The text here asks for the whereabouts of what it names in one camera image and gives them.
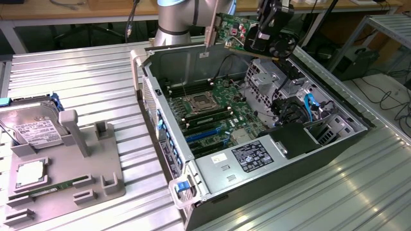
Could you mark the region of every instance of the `aluminum profile table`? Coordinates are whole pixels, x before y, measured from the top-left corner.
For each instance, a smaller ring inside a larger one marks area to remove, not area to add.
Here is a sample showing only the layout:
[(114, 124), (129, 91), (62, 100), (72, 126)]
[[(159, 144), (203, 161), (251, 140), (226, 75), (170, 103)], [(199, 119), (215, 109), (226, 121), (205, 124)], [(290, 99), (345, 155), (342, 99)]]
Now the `aluminum profile table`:
[[(11, 97), (56, 91), (79, 112), (82, 127), (115, 125), (127, 193), (26, 231), (182, 231), (167, 182), (134, 96), (129, 53), (149, 43), (16, 55), (4, 76)], [(299, 49), (295, 55), (377, 124), (325, 168), (202, 226), (231, 230), (407, 230), (411, 228), (411, 143), (339, 80)], [(4, 214), (10, 142), (0, 137), (0, 215)]]
[(334, 71), (338, 66), (349, 48), (353, 46), (355, 39), (361, 35), (365, 27), (370, 25), (379, 32), (385, 33), (390, 38), (397, 40), (403, 46), (411, 49), (411, 17), (405, 14), (394, 15), (369, 15), (365, 16), (355, 31), (353, 32), (341, 52), (333, 58), (329, 70)]

